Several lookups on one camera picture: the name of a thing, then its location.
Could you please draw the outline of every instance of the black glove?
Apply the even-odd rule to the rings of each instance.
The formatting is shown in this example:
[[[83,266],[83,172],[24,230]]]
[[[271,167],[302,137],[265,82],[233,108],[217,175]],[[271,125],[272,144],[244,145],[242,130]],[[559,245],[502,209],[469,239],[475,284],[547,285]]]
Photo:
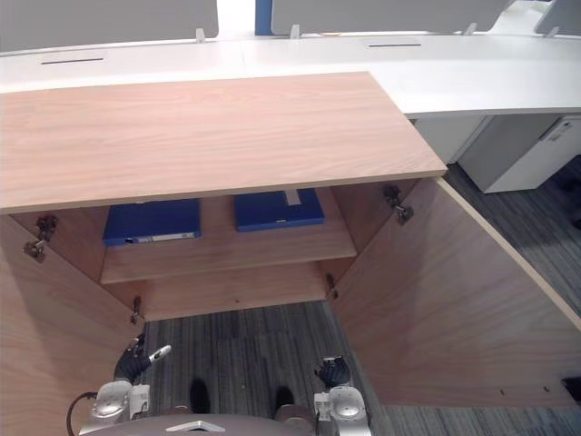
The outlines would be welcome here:
[[[115,366],[114,380],[127,380],[130,384],[151,366],[148,356],[143,355],[143,335],[135,338],[129,347],[123,352]]]
[[[315,374],[325,383],[325,388],[331,389],[341,384],[349,383],[351,372],[342,356],[325,359]]]

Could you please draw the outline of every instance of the desk surface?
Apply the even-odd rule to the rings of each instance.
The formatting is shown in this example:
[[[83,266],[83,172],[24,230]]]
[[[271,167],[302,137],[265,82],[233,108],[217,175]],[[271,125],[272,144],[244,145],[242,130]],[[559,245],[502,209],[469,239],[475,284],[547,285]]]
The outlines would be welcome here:
[[[366,73],[8,94],[1,128],[4,212],[446,170]]]
[[[103,60],[42,64],[70,57]],[[0,57],[0,93],[353,71],[371,72],[410,117],[581,110],[581,39],[523,35],[252,39],[24,54]]]

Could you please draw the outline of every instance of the gray carpet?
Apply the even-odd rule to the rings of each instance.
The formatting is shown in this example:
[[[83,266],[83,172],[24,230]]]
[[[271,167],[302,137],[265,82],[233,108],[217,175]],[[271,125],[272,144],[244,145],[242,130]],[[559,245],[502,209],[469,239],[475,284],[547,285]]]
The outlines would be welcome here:
[[[581,178],[581,160],[560,176],[564,173]],[[558,177],[534,192],[489,195],[455,165],[447,179],[581,314],[581,231],[569,224],[570,203],[557,188]],[[148,322],[146,335],[149,350],[173,346],[171,357],[143,378],[152,387],[153,414],[189,405],[194,377],[206,381],[214,413],[270,417],[281,385],[291,388],[298,404],[311,408],[313,393],[322,389],[313,369],[323,356],[342,354],[365,397],[375,435],[581,435],[579,408],[381,406],[325,302]]]

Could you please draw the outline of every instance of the cabinet hinge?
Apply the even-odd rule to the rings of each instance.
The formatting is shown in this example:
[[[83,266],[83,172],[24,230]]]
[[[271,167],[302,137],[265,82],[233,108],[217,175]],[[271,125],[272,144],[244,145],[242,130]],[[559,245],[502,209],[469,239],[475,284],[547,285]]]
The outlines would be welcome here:
[[[133,313],[131,314],[131,324],[137,323],[137,318],[139,318],[140,311],[142,309],[142,297],[137,295],[133,298]]]
[[[25,243],[23,251],[37,262],[44,262],[46,256],[44,248],[53,237],[57,224],[58,218],[54,215],[46,215],[38,218],[36,220],[36,228],[38,229],[36,241]]]
[[[333,277],[333,274],[327,274],[326,275],[327,278],[327,285],[329,286],[329,289],[327,290],[327,294],[325,295],[327,298],[332,298],[333,300],[337,300],[339,298],[339,293],[337,292],[337,289],[335,289],[335,277]]]
[[[395,184],[387,184],[383,188],[383,196],[388,202],[391,209],[398,215],[398,223],[404,225],[407,223],[412,216],[414,216],[414,210],[410,206],[404,206],[399,200],[399,194],[401,191]]]

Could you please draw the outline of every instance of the cabinet shelf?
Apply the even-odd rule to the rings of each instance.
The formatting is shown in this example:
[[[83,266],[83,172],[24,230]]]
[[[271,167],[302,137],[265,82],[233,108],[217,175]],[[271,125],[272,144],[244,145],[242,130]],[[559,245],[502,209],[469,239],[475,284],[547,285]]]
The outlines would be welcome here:
[[[101,283],[306,263],[357,255],[330,188],[317,189],[321,225],[239,233],[231,196],[202,199],[202,237],[107,249]]]
[[[139,295],[141,314],[148,321],[324,300],[327,291],[315,262],[200,272],[105,288],[129,308]]]

